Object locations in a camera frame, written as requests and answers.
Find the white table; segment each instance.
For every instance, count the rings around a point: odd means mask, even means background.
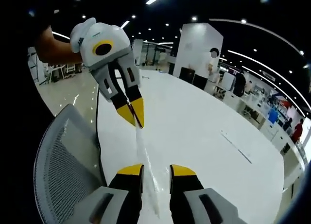
[[[273,144],[230,107],[193,85],[156,71],[140,73],[149,77],[141,80],[145,106],[141,133],[160,187],[161,219],[143,194],[138,223],[173,223],[169,210],[171,164],[194,170],[202,185],[235,205],[247,223],[273,223],[284,181],[283,158]],[[138,163],[136,129],[102,95],[98,102],[101,159],[109,184],[119,169]]]

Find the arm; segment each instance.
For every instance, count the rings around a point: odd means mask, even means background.
[[[208,70],[208,74],[212,75],[213,74],[213,65],[212,64],[206,64],[206,68]]]
[[[51,27],[44,30],[36,40],[35,49],[39,59],[44,63],[62,65],[82,62],[80,53],[73,53],[69,43],[54,38]]]

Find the white partition wall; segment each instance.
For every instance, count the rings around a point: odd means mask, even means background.
[[[136,61],[136,63],[138,65],[140,64],[142,44],[143,44],[143,40],[142,39],[135,39],[134,42],[133,42],[134,59],[135,59],[135,61]]]
[[[196,74],[208,78],[206,64],[211,63],[216,70],[219,61],[219,56],[211,58],[210,50],[217,48],[221,52],[223,39],[208,23],[184,24],[173,75],[179,77],[181,68],[190,65]]]

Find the white cabinet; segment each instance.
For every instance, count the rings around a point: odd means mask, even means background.
[[[225,97],[223,102],[231,107],[233,110],[238,111],[239,106],[240,106],[240,98],[236,95],[234,95],[232,92],[227,91],[225,93]]]
[[[277,128],[270,121],[266,120],[260,131],[269,141],[272,141],[273,137],[277,133]]]
[[[284,148],[288,140],[290,139],[284,131],[278,131],[271,142],[280,152]]]

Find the gripper jaw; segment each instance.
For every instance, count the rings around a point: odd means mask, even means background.
[[[125,94],[118,84],[115,70],[121,74]],[[144,127],[143,99],[138,88],[140,84],[139,70],[134,64],[133,52],[102,67],[96,69],[93,67],[91,74],[99,84],[101,94],[113,103],[119,115],[134,126],[136,118],[139,126]]]

